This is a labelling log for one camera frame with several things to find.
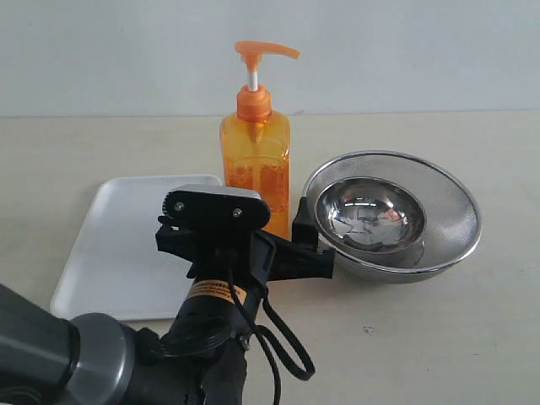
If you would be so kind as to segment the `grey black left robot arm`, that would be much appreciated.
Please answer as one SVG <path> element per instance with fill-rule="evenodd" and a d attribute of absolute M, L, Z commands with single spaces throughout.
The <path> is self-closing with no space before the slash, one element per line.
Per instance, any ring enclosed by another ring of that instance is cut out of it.
<path fill-rule="evenodd" d="M 155 240 L 185 259 L 192 286 L 169 331 L 133 329 L 102 313 L 62 319 L 1 290 L 1 400 L 7 404 L 239 404 L 246 351 L 260 343 L 281 399 L 279 371 L 315 374 L 305 347 L 269 302 L 267 283 L 330 278 L 333 250 L 301 201 L 292 239 L 265 230 L 259 197 L 176 191 Z"/>

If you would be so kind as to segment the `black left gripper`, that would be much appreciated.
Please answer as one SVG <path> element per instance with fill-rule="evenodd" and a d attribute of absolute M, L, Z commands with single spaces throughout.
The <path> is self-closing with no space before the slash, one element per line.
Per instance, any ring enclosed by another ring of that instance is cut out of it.
<path fill-rule="evenodd" d="M 333 275 L 335 251 L 318 250 L 319 232 L 306 197 L 292 222 L 292 242 L 231 214 L 162 214 L 158 221 L 158 250 L 190 262 L 186 277 L 193 281 L 232 279 L 248 289 L 264 289 L 269 281 Z"/>

